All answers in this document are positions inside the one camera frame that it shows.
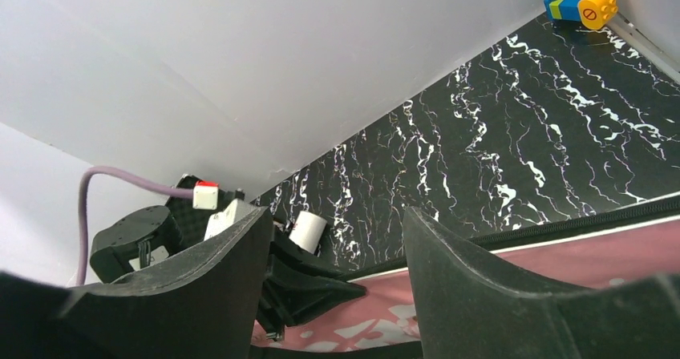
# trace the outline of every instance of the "white roll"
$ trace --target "white roll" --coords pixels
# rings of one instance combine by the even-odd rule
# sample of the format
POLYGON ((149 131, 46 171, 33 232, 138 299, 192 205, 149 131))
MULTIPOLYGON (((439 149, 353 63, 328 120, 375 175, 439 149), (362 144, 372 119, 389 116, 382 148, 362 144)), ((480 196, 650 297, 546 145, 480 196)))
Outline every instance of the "white roll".
POLYGON ((320 216, 311 212, 300 211, 295 224, 293 224, 290 239, 305 251, 314 253, 317 250, 318 241, 321 239, 326 223, 326 219, 320 216))

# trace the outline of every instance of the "toy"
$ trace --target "toy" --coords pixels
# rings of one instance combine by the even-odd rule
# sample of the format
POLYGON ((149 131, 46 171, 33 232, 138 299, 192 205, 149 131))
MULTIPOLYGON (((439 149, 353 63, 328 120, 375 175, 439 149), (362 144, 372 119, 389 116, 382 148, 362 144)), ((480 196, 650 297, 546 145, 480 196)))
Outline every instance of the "toy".
POLYGON ((617 0, 543 0, 551 21, 581 22, 586 28, 602 28, 617 12, 617 0))

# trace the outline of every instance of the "zipper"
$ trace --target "zipper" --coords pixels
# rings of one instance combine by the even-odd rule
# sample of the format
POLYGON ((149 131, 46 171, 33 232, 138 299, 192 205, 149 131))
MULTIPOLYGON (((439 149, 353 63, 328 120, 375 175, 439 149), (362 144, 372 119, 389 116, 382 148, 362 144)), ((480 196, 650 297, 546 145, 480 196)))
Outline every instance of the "zipper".
POLYGON ((515 231, 476 236, 472 237, 470 241, 488 251, 494 251, 604 231, 625 225, 663 219, 678 214, 680 214, 680 196, 672 196, 593 216, 533 225, 515 231))

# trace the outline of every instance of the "white wall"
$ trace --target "white wall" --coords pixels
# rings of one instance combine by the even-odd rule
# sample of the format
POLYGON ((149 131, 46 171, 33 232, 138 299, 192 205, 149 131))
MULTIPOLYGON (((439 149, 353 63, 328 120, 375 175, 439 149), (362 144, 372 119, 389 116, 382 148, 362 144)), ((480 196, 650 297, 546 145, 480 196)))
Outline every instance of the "white wall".
MULTIPOLYGON (((0 270, 56 285, 75 283, 78 185, 91 165, 0 124, 0 270)), ((95 176, 88 198, 94 233, 164 198, 95 176)), ((99 281, 91 268, 87 282, 99 281)))
POLYGON ((2 0, 0 120, 93 164, 254 196, 542 0, 2 0))
POLYGON ((621 14, 680 63, 680 0, 618 0, 618 4, 621 14))

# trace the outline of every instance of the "pink mat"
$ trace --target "pink mat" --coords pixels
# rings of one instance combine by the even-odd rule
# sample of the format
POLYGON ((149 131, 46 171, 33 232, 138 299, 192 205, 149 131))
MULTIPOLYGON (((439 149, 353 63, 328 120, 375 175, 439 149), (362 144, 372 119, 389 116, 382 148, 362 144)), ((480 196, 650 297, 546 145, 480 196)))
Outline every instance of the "pink mat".
MULTIPOLYGON (((656 272, 680 272, 680 220, 494 253, 543 276, 604 288, 656 272)), ((367 296, 339 305, 306 325, 287 328, 282 342, 266 340, 256 325, 253 344, 342 352, 420 340, 408 270, 355 283, 366 286, 367 296)))

